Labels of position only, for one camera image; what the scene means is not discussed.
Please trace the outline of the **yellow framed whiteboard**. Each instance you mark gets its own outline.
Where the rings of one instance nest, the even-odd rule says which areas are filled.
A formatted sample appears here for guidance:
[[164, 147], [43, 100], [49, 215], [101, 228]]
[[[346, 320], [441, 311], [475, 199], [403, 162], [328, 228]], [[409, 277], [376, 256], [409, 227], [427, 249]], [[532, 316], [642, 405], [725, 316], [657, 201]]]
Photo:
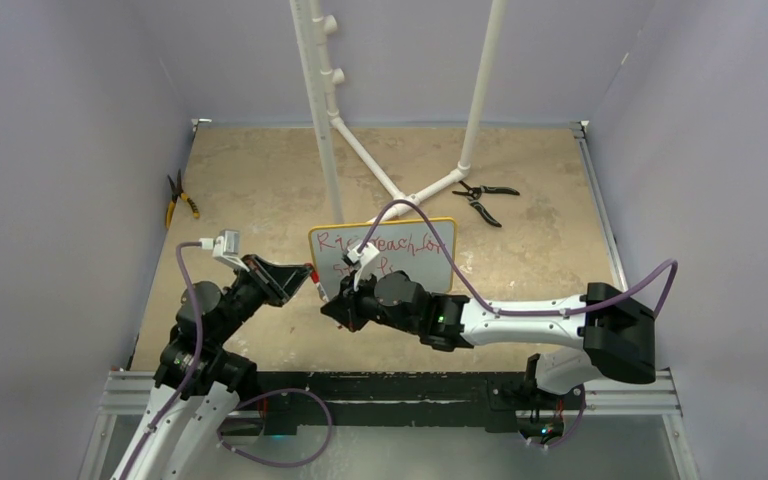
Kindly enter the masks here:
[[[360, 243], [368, 223], [318, 226], [308, 233], [312, 264], [327, 297], [335, 297], [341, 280], [350, 273], [343, 255]], [[394, 271], [405, 272], [425, 290], [446, 293], [454, 273], [448, 256], [455, 253], [457, 223], [451, 217], [386, 221], [375, 229], [368, 245], [379, 250], [372, 273], [381, 278]]]

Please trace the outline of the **white red whiteboard marker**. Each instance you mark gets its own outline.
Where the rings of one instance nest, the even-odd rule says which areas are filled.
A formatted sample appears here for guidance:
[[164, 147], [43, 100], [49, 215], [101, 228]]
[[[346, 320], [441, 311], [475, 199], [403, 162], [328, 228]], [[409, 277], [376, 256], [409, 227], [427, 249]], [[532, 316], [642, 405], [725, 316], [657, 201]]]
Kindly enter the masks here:
[[316, 290], [317, 290], [317, 293], [318, 293], [318, 296], [319, 296], [320, 300], [322, 302], [326, 302], [328, 300], [328, 297], [327, 297], [327, 294], [326, 294], [324, 288], [322, 287], [322, 284], [321, 284], [321, 282], [319, 281], [318, 278], [314, 279], [314, 284], [315, 284], [315, 287], [316, 287]]

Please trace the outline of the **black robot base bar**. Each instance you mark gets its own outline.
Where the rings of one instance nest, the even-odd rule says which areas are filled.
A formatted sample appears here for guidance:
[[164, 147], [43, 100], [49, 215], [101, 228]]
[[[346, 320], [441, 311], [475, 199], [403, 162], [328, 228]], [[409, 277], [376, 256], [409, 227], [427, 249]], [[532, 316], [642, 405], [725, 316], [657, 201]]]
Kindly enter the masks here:
[[488, 433], [540, 431], [572, 420], [584, 388], [562, 397], [539, 393], [523, 372], [261, 372], [273, 392], [264, 410], [269, 435], [301, 426], [481, 428]]

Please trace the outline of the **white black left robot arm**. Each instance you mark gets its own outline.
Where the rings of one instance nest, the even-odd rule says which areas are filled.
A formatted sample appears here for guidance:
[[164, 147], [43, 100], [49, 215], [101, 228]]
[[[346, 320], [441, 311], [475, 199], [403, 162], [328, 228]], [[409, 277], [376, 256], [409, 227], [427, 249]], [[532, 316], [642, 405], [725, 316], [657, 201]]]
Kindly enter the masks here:
[[261, 307], [287, 304], [313, 273], [306, 264], [276, 265], [253, 254], [216, 258], [233, 270], [234, 281], [188, 283], [115, 479], [188, 476], [227, 415], [262, 393], [256, 364], [224, 343]]

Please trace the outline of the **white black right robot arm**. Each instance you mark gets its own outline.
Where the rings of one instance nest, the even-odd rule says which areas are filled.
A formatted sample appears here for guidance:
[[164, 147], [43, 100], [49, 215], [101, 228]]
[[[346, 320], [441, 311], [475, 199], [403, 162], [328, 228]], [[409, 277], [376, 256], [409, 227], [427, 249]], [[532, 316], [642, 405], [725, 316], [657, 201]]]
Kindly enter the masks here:
[[656, 379], [655, 312], [602, 282], [555, 300], [489, 302], [429, 292], [397, 271], [345, 278], [321, 312], [351, 331], [373, 322], [444, 352], [501, 343], [555, 345], [557, 351], [529, 359], [521, 381], [524, 399], [536, 407], [595, 379], [637, 385]]

